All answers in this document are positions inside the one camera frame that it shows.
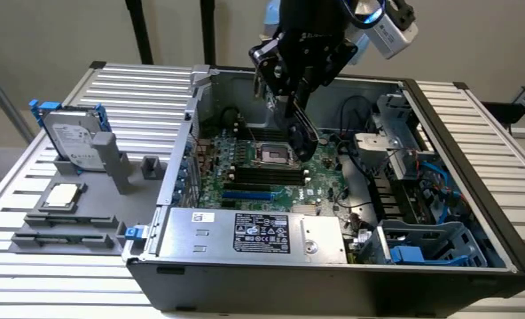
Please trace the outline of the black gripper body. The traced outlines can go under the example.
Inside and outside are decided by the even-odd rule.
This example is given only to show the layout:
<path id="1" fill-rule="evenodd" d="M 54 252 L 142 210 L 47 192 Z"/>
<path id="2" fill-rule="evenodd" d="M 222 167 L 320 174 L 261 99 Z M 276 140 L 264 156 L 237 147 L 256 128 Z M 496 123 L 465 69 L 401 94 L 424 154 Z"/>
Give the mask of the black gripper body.
<path id="1" fill-rule="evenodd" d="M 344 41 L 348 18 L 341 1 L 282 1 L 278 40 L 281 53 L 320 48 L 331 52 Z"/>

